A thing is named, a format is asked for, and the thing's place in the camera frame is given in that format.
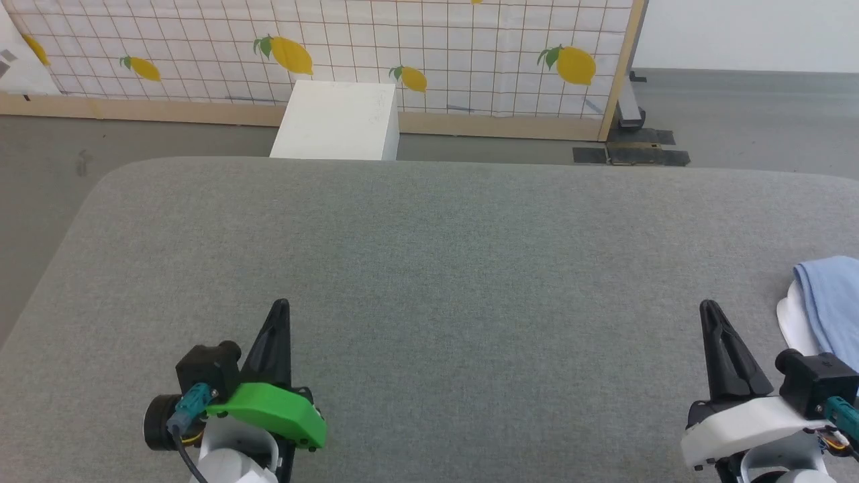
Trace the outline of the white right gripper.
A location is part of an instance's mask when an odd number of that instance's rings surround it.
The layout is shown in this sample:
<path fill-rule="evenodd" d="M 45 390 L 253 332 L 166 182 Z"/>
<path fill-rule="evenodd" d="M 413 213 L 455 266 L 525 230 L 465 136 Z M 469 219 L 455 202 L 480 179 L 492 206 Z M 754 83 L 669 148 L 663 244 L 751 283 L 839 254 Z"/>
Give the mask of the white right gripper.
<path fill-rule="evenodd" d="M 767 397 L 773 385 L 718 303 L 703 300 L 699 312 L 711 401 L 743 403 L 685 431 L 680 441 L 684 464 L 714 465 L 738 453 L 742 472 L 779 466 L 824 472 L 815 431 L 827 422 L 805 419 L 781 397 Z"/>

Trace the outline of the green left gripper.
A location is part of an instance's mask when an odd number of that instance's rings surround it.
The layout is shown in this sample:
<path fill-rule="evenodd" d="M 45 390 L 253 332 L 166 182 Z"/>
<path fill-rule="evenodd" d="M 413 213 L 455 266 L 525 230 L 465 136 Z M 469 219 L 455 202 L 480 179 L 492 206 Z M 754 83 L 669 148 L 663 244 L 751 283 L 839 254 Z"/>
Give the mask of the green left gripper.
<path fill-rule="evenodd" d="M 290 391 L 291 379 L 291 306 L 277 299 L 246 355 L 236 391 L 197 382 L 182 394 L 153 398 L 142 422 L 144 442 L 154 451 L 201 447 L 207 434 L 237 422 L 298 449 L 322 449 L 326 421 L 304 392 Z"/>

